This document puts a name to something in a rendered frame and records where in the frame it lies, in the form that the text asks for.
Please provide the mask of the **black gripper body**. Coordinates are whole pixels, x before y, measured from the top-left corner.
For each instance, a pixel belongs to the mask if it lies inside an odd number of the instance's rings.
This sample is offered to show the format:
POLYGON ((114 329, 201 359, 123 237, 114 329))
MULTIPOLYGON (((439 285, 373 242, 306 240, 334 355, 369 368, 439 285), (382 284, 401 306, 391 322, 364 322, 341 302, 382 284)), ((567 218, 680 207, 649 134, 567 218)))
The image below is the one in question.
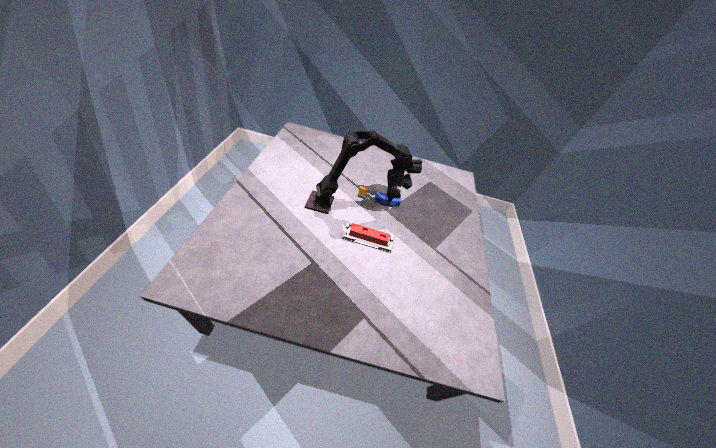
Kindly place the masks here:
POLYGON ((399 199, 401 196, 401 192, 400 192, 400 189, 397 188, 397 185, 400 184, 401 179, 403 179, 403 175, 401 175, 401 176, 395 175, 392 172, 392 169, 389 169, 387 176, 389 176, 389 184, 393 185, 393 188, 392 187, 388 188, 387 196, 399 199))

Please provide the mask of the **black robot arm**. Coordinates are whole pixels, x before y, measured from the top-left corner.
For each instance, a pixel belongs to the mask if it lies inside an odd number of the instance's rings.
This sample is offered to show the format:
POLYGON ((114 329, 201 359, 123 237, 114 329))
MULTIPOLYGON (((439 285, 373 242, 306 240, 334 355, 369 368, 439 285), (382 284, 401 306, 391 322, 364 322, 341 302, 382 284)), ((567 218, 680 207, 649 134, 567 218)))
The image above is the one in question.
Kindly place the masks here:
POLYGON ((408 190, 412 186, 412 180, 410 179, 411 175, 404 175, 404 172, 406 170, 407 173, 421 173, 423 162, 421 159, 412 160, 411 152, 407 146, 395 144, 376 133, 374 130, 350 132, 344 137, 342 150, 330 173, 325 176, 321 182, 316 184, 317 192, 315 195, 315 206, 327 208, 330 203, 331 195, 333 195, 338 189, 337 180, 347 165, 349 159, 354 157, 358 152, 364 151, 373 145, 395 157, 395 159, 391 160, 393 166, 392 172, 398 176, 403 175, 403 179, 401 179, 398 187, 402 186, 408 190), (367 140, 360 143, 359 139, 367 140))

